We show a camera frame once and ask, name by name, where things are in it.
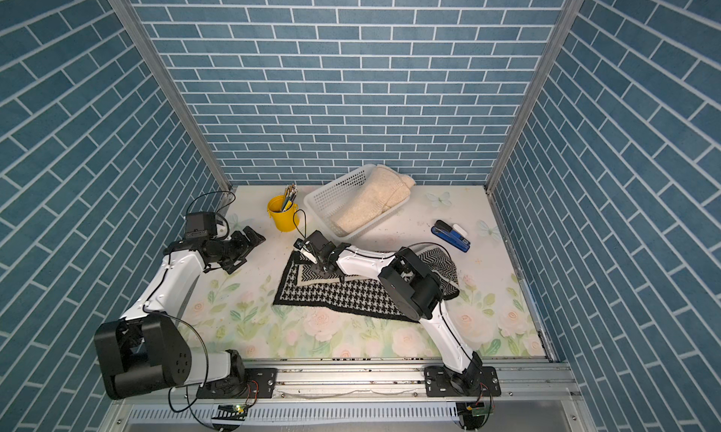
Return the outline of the black white patterned cloth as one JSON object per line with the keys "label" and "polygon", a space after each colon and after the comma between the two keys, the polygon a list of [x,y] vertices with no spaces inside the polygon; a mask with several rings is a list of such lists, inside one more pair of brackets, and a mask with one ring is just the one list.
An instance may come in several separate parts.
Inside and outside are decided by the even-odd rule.
{"label": "black white patterned cloth", "polygon": [[[411,249],[439,275],[441,291],[445,300],[460,295],[457,268],[448,253],[438,244],[426,242],[413,244]],[[276,306],[326,307],[339,313],[358,316],[405,321],[381,283],[358,277],[323,278],[310,268],[311,261],[300,252],[291,253],[276,291]]]}

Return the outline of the beige knitted scarf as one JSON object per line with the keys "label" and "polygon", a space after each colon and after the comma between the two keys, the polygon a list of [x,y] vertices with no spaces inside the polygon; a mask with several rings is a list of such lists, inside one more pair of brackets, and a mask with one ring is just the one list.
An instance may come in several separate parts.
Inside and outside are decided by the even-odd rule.
{"label": "beige knitted scarf", "polygon": [[363,227],[410,196],[416,182],[405,174],[378,165],[360,191],[332,221],[344,234]]}

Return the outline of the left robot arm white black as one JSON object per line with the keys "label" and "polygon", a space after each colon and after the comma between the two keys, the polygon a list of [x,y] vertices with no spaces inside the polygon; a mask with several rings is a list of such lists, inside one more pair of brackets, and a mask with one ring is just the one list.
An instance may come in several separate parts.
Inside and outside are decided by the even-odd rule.
{"label": "left robot arm white black", "polygon": [[205,399],[247,394],[248,376],[237,351],[192,351],[178,326],[199,276],[215,269],[233,274],[264,240],[251,227],[230,231],[212,212],[187,216],[183,239],[163,250],[161,266],[138,300],[120,319],[103,323],[95,332],[110,398],[192,385]]}

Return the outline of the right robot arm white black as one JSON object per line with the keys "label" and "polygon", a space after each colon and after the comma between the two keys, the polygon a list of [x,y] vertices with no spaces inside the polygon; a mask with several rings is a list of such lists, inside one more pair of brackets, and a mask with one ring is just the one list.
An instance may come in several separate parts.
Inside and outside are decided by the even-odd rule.
{"label": "right robot arm white black", "polygon": [[432,338],[454,390],[466,396],[484,390],[483,362],[456,330],[442,298],[440,276],[410,248],[375,252],[347,242],[336,245],[318,230],[296,240],[294,247],[321,272],[379,281],[401,314],[420,323]]}

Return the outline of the white plastic mesh basket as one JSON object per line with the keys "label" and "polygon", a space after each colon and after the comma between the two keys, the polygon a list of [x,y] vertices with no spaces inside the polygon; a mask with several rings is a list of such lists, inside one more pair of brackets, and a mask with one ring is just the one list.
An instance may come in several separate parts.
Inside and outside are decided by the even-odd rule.
{"label": "white plastic mesh basket", "polygon": [[315,218],[330,233],[332,240],[349,242],[355,237],[377,226],[391,215],[395,214],[406,202],[410,196],[394,206],[384,214],[381,214],[369,224],[349,234],[344,234],[332,221],[332,216],[337,214],[351,199],[360,191],[362,186],[367,182],[371,172],[378,165],[365,165],[359,167],[346,175],[329,182],[309,193],[303,200],[305,210],[313,214]]}

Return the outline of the yellow cup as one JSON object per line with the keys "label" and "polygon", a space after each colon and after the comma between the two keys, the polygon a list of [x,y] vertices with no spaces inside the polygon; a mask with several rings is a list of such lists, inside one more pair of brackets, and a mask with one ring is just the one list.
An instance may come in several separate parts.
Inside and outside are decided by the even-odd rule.
{"label": "yellow cup", "polygon": [[274,197],[267,205],[268,217],[281,232],[291,232],[297,228],[297,210],[298,205],[287,200],[285,196]]}

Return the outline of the floral table mat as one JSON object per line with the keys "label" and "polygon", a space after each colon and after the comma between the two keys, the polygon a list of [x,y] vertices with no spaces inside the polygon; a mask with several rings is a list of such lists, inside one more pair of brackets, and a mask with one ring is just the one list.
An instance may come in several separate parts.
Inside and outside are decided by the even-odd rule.
{"label": "floral table mat", "polygon": [[[278,306],[274,297],[299,238],[283,233],[268,216],[279,186],[242,186],[227,212],[237,229],[265,237],[234,274],[204,274],[179,326],[193,349],[235,349],[245,359],[435,357],[424,329],[339,313],[325,307]],[[367,250],[395,251],[429,242],[431,226],[443,220],[466,231],[471,249],[453,250],[460,293],[449,305],[464,340],[485,359],[541,357],[545,351],[523,297],[510,257],[480,186],[418,185],[395,214],[355,239]]]}

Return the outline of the small white box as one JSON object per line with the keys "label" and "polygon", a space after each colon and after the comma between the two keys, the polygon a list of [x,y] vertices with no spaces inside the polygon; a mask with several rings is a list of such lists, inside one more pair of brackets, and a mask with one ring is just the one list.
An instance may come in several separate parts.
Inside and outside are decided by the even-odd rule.
{"label": "small white box", "polygon": [[469,236],[469,233],[458,224],[453,225],[453,230],[464,238],[467,238],[467,236]]}

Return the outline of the aluminium front rail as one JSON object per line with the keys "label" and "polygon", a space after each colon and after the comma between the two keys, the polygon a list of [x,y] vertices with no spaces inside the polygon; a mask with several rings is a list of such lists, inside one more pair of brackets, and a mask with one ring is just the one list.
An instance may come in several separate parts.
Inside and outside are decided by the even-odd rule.
{"label": "aluminium front rail", "polygon": [[[278,369],[272,398],[262,402],[428,401],[424,368],[438,359],[251,361],[246,368]],[[501,401],[572,401],[582,398],[570,366],[546,359],[486,359],[497,371]]]}

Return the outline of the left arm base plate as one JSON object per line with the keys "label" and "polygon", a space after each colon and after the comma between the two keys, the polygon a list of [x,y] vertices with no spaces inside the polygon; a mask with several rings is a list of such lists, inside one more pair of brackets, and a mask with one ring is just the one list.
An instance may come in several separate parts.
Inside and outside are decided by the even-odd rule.
{"label": "left arm base plate", "polygon": [[208,382],[197,391],[200,399],[269,399],[273,396],[278,369],[273,367],[246,368],[244,375],[231,374],[227,378]]}

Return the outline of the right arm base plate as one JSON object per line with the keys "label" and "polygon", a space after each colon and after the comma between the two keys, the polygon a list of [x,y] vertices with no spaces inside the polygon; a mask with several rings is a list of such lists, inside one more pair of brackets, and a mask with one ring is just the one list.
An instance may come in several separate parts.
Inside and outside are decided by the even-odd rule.
{"label": "right arm base plate", "polygon": [[481,370],[470,366],[463,374],[445,366],[426,366],[424,386],[428,397],[501,395],[499,377],[492,366],[483,366]]}

